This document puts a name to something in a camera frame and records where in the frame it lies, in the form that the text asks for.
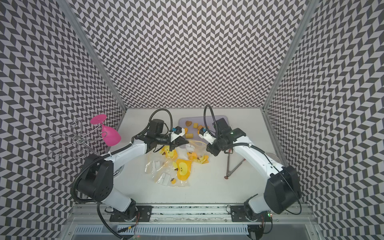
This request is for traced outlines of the duck print resealable bag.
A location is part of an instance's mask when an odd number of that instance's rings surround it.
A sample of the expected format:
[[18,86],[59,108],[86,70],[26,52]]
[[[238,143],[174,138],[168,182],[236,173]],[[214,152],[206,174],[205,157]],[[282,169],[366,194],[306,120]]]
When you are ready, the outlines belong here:
[[186,145],[188,160],[198,164],[209,163],[209,153],[207,152],[207,144],[202,141],[190,140]]

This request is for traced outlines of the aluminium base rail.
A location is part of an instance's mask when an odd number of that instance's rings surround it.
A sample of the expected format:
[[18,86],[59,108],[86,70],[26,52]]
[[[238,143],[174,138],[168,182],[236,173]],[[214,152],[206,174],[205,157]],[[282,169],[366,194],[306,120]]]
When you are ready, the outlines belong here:
[[79,205],[60,240],[323,240],[311,208],[294,205],[289,213],[265,214],[249,221],[240,204],[140,204],[138,220],[117,222],[102,205]]

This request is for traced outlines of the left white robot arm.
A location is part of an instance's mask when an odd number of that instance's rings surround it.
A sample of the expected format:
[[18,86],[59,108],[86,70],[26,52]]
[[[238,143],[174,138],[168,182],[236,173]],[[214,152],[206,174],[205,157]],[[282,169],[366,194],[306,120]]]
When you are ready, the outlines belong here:
[[71,187],[73,200],[76,203],[105,204],[113,209],[114,214],[119,214],[123,221],[132,221],[138,211],[136,202],[114,187],[114,173],[129,161],[149,153],[158,145],[174,150],[189,143],[184,138],[184,128],[170,128],[164,134],[163,126],[164,121],[151,120],[147,128],[133,137],[127,146],[103,156],[88,156],[88,161]]

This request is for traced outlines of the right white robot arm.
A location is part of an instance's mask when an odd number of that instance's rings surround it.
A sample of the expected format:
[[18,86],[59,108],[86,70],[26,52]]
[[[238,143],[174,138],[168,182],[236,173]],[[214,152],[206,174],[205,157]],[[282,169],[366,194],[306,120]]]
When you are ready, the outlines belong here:
[[199,130],[199,137],[206,140],[207,151],[214,156],[220,152],[232,150],[242,156],[264,179],[262,193],[258,193],[244,202],[246,218],[260,221],[268,212],[281,214],[292,204],[299,202],[301,189],[299,176],[292,166],[283,166],[260,148],[256,147],[247,134],[239,128],[232,129],[225,119],[213,124],[216,133],[207,128]]

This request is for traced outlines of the pink plastic wine glass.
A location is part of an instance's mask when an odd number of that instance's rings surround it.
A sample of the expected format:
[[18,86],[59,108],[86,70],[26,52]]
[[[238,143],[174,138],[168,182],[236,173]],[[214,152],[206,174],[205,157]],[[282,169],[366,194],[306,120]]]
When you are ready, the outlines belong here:
[[100,114],[93,117],[90,121],[92,125],[100,125],[102,127],[101,137],[108,147],[113,147],[120,143],[122,137],[114,128],[104,125],[104,121],[107,119],[105,114]]

